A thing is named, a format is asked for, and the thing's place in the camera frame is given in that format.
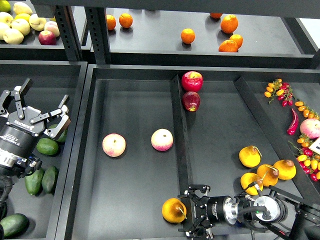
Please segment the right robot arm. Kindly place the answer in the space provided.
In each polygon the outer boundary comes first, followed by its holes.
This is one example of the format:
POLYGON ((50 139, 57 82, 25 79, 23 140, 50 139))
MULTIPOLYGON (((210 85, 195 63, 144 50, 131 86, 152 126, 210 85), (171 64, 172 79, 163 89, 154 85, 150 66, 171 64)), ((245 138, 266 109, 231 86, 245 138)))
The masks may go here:
POLYGON ((186 237, 212 240, 217 224, 240 224, 254 233, 271 231, 283 240, 318 240, 320 238, 320 206, 301 197, 271 186, 263 194, 256 181, 248 187, 257 190, 257 198, 242 191, 231 197, 209 196, 210 186, 191 184, 180 199, 193 202, 191 224, 182 228, 186 237))

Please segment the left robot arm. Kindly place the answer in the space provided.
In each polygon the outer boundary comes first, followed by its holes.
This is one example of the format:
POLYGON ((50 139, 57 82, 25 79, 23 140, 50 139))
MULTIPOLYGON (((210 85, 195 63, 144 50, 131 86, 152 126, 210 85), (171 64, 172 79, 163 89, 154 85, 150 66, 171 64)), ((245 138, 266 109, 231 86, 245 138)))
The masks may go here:
POLYGON ((23 85, 4 90, 0 95, 0 116, 6 119, 0 131, 0 219, 7 218, 7 199, 15 182, 41 169, 42 161, 33 151, 42 135, 58 140, 71 123, 63 96, 57 109, 50 112, 27 106, 24 96, 32 87, 27 78, 23 85))

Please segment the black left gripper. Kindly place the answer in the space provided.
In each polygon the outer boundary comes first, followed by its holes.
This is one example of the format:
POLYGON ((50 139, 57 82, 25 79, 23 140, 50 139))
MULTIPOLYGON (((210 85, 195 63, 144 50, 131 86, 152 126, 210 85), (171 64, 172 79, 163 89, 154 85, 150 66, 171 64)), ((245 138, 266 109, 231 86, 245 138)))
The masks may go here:
POLYGON ((38 109, 26 107, 24 96, 32 85, 33 81, 27 78, 23 85, 4 90, 0 96, 0 116, 8 118, 0 131, 0 149, 20 158, 28 158, 32 154, 42 135, 58 140, 71 123, 67 94, 57 109, 49 112, 41 113, 38 109), (12 101, 16 111, 9 113, 12 101))

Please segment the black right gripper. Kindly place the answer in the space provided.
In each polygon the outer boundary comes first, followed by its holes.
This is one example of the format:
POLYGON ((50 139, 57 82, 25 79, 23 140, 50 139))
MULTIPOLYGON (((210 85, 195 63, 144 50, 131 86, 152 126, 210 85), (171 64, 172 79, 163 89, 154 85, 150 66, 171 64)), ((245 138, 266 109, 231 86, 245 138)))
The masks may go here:
POLYGON ((216 224, 234 224, 234 200, 230 196, 209 197, 210 186, 191 184, 179 199, 189 198, 195 206, 204 210, 189 228, 179 228, 187 238, 213 238, 211 230, 216 224))

